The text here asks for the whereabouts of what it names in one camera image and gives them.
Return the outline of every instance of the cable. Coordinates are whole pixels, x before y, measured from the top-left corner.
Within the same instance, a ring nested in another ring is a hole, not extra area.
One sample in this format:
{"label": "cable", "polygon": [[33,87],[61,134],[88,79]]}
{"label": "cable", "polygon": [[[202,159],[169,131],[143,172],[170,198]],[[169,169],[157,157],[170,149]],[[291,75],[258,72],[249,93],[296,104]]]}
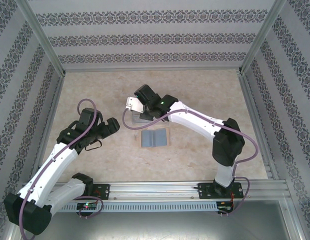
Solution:
{"label": "cable", "polygon": [[158,123],[159,121],[163,120],[164,118],[166,118],[166,117],[169,116],[169,115],[172,115],[172,114],[175,114],[175,113],[186,113],[186,112],[187,112],[187,113],[193,114],[194,116],[196,116],[196,117],[198,117],[198,118],[200,118],[200,119],[202,119],[202,120],[204,120],[204,121],[206,121],[206,122],[208,122],[208,123],[210,123],[210,124],[213,124],[213,125],[215,125],[215,126],[217,126],[217,127],[219,127],[219,128],[222,128],[222,129],[231,131],[231,132],[233,132],[233,133],[235,133],[235,134],[238,134],[238,135],[240,135],[240,136],[242,136],[242,137],[248,139],[248,140],[254,145],[254,147],[255,147],[255,153],[254,153],[252,156],[248,157],[248,158],[245,158],[245,159],[243,159],[243,160],[239,160],[239,161],[235,162],[235,166],[234,166],[234,169],[233,169],[233,172],[232,172],[232,175],[233,175],[233,176],[234,176],[234,174],[235,174],[235,171],[236,171],[236,168],[237,168],[237,165],[238,165],[238,164],[247,162],[247,161],[249,161],[249,160],[252,160],[252,159],[255,158],[255,157],[257,156],[257,154],[259,153],[259,146],[258,146],[257,143],[254,141],[254,139],[251,138],[250,136],[246,135],[246,134],[243,133],[243,132],[240,132],[240,131],[237,131],[237,130],[235,130],[235,129],[233,129],[233,128],[230,128],[230,127],[228,127],[228,126],[224,126],[224,125],[221,125],[221,124],[219,124],[219,123],[215,123],[214,121],[212,121],[212,120],[210,120],[210,119],[208,119],[208,118],[206,118],[206,117],[204,117],[204,116],[198,114],[197,112],[191,111],[191,110],[180,109],[180,110],[170,111],[170,112],[166,113],[165,115],[161,116],[160,118],[156,119],[155,121],[153,121],[153,122],[151,122],[151,123],[149,123],[149,124],[146,124],[146,125],[144,125],[144,126],[139,126],[139,127],[131,127],[131,126],[128,126],[128,125],[125,123],[125,114],[126,114],[127,111],[128,111],[128,109],[126,108],[125,111],[123,112],[123,115],[122,115],[122,118],[121,118],[121,119],[122,119],[122,122],[123,122],[124,126],[125,126],[126,128],[128,128],[128,129],[130,129],[130,130],[140,130],[140,129],[148,128],[148,127],[150,127],[150,126],[152,126],[152,125]]}
{"label": "cable", "polygon": [[230,207],[232,208],[232,207],[234,207],[234,193],[232,191],[230,192],[230,196],[231,196],[231,200],[230,200],[231,206]]}
{"label": "cable", "polygon": [[255,153],[254,153],[252,156],[248,157],[248,158],[245,158],[245,159],[243,159],[243,160],[236,161],[236,162],[235,162],[235,165],[234,165],[234,168],[233,168],[233,172],[232,172],[232,176],[233,176],[235,179],[244,179],[244,180],[247,181],[247,190],[246,190],[246,192],[245,192],[243,198],[242,198],[241,201],[239,202],[238,206],[237,206],[231,213],[228,213],[227,216],[230,215],[230,214],[233,214],[235,211],[237,211],[237,210],[239,209],[239,207],[241,207],[241,205],[243,204],[244,200],[246,199],[246,197],[247,197],[247,195],[248,195],[248,193],[249,193],[251,183],[250,183],[250,180],[249,180],[247,177],[244,177],[244,176],[235,176],[235,171],[236,171],[236,168],[237,168],[238,164],[240,164],[240,163],[245,163],[245,162],[248,162],[248,161],[254,159],[254,158],[257,156],[257,154],[259,153],[259,146],[257,145],[257,143],[254,141],[253,138],[251,138],[250,136],[246,135],[245,133],[240,132],[240,131],[237,131],[237,130],[235,130],[235,129],[233,129],[233,128],[230,128],[230,127],[221,125],[221,124],[219,124],[219,123],[215,123],[213,120],[210,120],[210,119],[208,119],[208,118],[206,118],[206,117],[204,117],[204,116],[198,114],[197,112],[194,112],[194,111],[191,111],[191,110],[188,110],[188,109],[187,109],[187,110],[186,110],[186,109],[179,109],[179,110],[170,111],[170,112],[166,113],[165,115],[161,116],[160,118],[156,119],[155,121],[153,121],[153,122],[151,122],[151,123],[149,123],[149,124],[146,124],[146,125],[144,125],[144,126],[139,126],[139,127],[131,127],[131,126],[128,126],[128,125],[125,123],[125,114],[126,114],[127,111],[128,111],[128,109],[126,108],[126,109],[124,110],[124,112],[123,112],[123,115],[122,115],[122,118],[121,118],[121,119],[122,119],[123,125],[124,125],[126,128],[130,129],[130,130],[140,130],[140,129],[148,128],[148,127],[150,127],[150,126],[152,126],[152,125],[158,123],[159,121],[163,120],[163,119],[166,118],[167,116],[172,115],[172,114],[175,114],[175,113],[190,113],[190,114],[193,114],[194,116],[196,116],[196,117],[198,117],[198,118],[200,118],[200,119],[202,119],[202,120],[204,120],[204,121],[206,121],[206,122],[208,122],[208,123],[210,123],[210,124],[213,124],[213,125],[215,125],[215,126],[217,126],[217,127],[219,127],[219,128],[222,128],[222,129],[231,131],[231,132],[233,132],[233,133],[235,133],[235,134],[238,134],[238,135],[240,135],[240,136],[242,136],[242,137],[248,139],[248,140],[254,145],[254,147],[255,147]]}
{"label": "cable", "polygon": [[33,240],[35,238],[35,235],[33,235],[33,237],[31,239],[28,239],[26,237],[26,235],[25,235],[24,228],[23,228],[23,213],[24,213],[24,208],[25,208],[26,202],[29,199],[29,197],[30,197],[30,195],[31,195],[31,193],[33,191],[33,188],[35,187],[36,183],[39,181],[39,179],[41,178],[43,173],[46,171],[46,169],[55,161],[55,159],[59,155],[61,155],[66,149],[68,149],[71,145],[73,145],[78,140],[80,140],[83,136],[85,136],[88,133],[88,131],[92,128],[94,123],[95,123],[96,116],[97,116],[97,109],[96,109],[95,103],[92,100],[90,100],[88,98],[84,98],[84,99],[80,100],[78,105],[77,105],[77,112],[78,112],[78,114],[81,114],[80,113],[80,105],[84,101],[90,102],[93,105],[93,108],[94,108],[94,117],[93,117],[93,120],[91,121],[90,125],[88,126],[88,128],[81,135],[79,135],[77,138],[75,138],[73,141],[71,141],[68,145],[66,145],[62,150],[60,150],[58,153],[56,153],[51,158],[51,160],[44,167],[42,167],[42,169],[40,170],[39,174],[37,175],[37,177],[35,178],[35,180],[31,184],[30,188],[28,189],[27,194],[26,194],[26,196],[25,196],[25,198],[24,198],[24,200],[23,200],[23,202],[21,204],[21,207],[20,207],[20,210],[19,210],[18,224],[19,224],[19,230],[20,230],[21,236],[22,236],[22,238],[24,240]]}
{"label": "cable", "polygon": [[97,197],[97,196],[78,196],[78,197],[76,197],[74,200],[79,200],[79,199],[95,199],[95,200],[96,200],[96,203],[97,203],[98,201],[100,201],[100,203],[101,203],[100,210],[98,210],[98,211],[92,213],[92,214],[89,215],[89,216],[83,216],[83,215],[81,215],[81,211],[83,210],[83,208],[81,208],[81,209],[79,210],[79,212],[78,212],[78,215],[79,215],[80,218],[90,219],[90,218],[92,218],[92,217],[95,217],[95,216],[96,216],[97,214],[99,214],[99,213],[102,211],[102,209],[104,208],[104,202],[102,201],[102,199],[100,199],[100,198]]}

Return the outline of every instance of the beige floor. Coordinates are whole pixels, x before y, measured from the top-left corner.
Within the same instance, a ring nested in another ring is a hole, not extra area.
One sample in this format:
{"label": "beige floor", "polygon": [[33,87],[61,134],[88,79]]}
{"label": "beige floor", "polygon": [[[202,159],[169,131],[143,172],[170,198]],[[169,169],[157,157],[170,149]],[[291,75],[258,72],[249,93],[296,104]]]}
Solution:
{"label": "beige floor", "polygon": [[[252,123],[235,70],[125,71],[67,73],[46,148],[51,152],[59,132],[79,119],[76,108],[83,98],[92,99],[104,120],[114,117],[120,130],[104,139],[103,146],[83,151],[62,174],[67,182],[77,172],[98,182],[213,180],[217,164],[212,143],[198,133],[169,123],[170,146],[140,148],[139,132],[126,129],[122,113],[127,97],[148,84],[161,97],[170,94],[210,117],[237,120],[242,132],[255,138]],[[246,141],[238,159],[250,156],[253,146]],[[237,176],[266,179],[260,155],[237,168]]]}

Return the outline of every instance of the metal base plate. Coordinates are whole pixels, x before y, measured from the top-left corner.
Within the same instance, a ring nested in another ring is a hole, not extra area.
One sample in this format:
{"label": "metal base plate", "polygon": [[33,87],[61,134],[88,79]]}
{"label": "metal base plate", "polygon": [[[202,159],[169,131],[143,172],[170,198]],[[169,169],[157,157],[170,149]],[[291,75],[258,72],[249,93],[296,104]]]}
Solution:
{"label": "metal base plate", "polygon": [[231,187],[227,190],[227,193],[223,196],[219,196],[214,190],[214,184],[212,182],[208,183],[198,183],[197,187],[199,191],[199,199],[230,199],[231,193],[234,194],[234,199],[242,199],[244,197],[242,184],[239,182],[234,182]]}
{"label": "metal base plate", "polygon": [[102,200],[108,200],[110,196],[110,185],[94,183],[91,196],[98,197]]}

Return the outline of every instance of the wall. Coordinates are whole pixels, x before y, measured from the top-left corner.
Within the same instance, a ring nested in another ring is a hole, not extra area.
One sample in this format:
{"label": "wall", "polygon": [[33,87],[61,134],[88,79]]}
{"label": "wall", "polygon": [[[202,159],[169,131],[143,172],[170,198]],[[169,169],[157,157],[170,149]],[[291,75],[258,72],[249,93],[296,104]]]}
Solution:
{"label": "wall", "polygon": [[3,199],[30,179],[60,78],[13,0],[0,0],[0,238]]}
{"label": "wall", "polygon": [[310,239],[310,0],[285,3],[246,78]]}
{"label": "wall", "polygon": [[239,67],[274,0],[32,0],[66,70]]}

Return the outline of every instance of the patterned wall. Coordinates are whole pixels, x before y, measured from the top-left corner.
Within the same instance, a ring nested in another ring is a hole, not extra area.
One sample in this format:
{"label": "patterned wall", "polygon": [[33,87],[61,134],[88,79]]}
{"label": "patterned wall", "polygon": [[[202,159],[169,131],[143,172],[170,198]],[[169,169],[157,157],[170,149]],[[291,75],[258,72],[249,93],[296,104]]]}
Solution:
{"label": "patterned wall", "polygon": [[0,0],[0,238],[3,199],[30,179],[60,78],[13,0]]}
{"label": "patterned wall", "polygon": [[246,77],[310,239],[310,0],[285,3]]}
{"label": "patterned wall", "polygon": [[274,0],[31,0],[66,70],[239,67]]}

